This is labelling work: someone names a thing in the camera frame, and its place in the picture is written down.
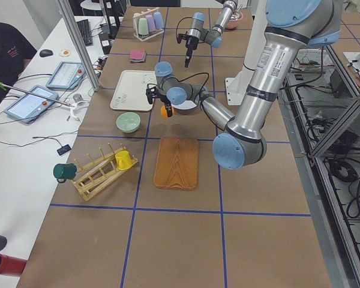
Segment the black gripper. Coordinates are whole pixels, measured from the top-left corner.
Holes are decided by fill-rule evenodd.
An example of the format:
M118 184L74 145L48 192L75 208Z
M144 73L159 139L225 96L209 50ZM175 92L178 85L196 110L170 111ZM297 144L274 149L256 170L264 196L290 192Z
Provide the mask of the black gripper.
M171 104L170 100L167 98L167 95L161 94L160 100L164 103L163 117L165 117L165 118L172 117L172 104Z
M186 53L186 57L185 57L185 66L184 67L189 67L193 51L197 49L197 46L198 46L198 38L197 37L189 37L186 42L187 53Z

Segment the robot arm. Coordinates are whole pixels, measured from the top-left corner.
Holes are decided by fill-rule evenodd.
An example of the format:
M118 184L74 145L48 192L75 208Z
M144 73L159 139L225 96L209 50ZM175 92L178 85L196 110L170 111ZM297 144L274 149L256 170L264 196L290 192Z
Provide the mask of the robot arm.
M221 129L212 144L216 162L225 169L254 164L266 154L261 129L297 53L336 42L342 10L341 1L268 1L265 44L237 114L203 85L181 83L165 61L156 64L157 87L147 97L159 98L167 111L188 100L197 103Z
M200 42L204 42L211 47L218 48L222 42L222 34L230 17L236 11L237 1L219 1L223 5L220 15L211 29L204 28L205 15L201 12L195 12L189 30L185 34L177 35L177 42L185 40L187 48L185 56L185 68L188 68L193 51L197 49Z

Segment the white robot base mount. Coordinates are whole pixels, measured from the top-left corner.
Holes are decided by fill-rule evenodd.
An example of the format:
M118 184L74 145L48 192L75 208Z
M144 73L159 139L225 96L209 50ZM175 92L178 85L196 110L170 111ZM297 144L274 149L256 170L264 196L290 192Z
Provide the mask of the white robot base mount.
M251 29L242 70L235 77L225 79L227 103L230 106L240 105L242 103L246 88L253 76L265 46L264 31L268 24L265 14L266 3L266 0L260 0L257 4L254 24Z

